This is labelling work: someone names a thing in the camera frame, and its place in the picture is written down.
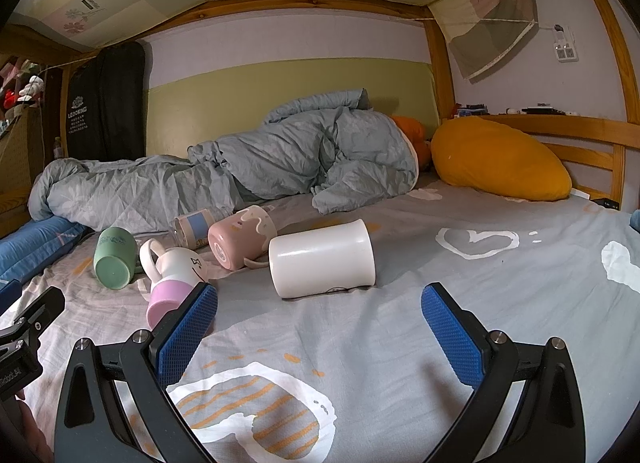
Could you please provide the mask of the person's left hand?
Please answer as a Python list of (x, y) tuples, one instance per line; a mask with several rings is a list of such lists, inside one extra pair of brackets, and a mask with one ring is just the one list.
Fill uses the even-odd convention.
[(17, 393), (16, 397), (17, 404), (21, 410), (24, 435), (29, 450), (35, 454), (36, 458), (40, 462), (52, 463), (53, 452), (47, 443), (46, 436), (43, 435), (42, 430), (38, 427), (35, 418), (32, 415), (32, 410), (25, 401), (25, 393), (23, 389)]

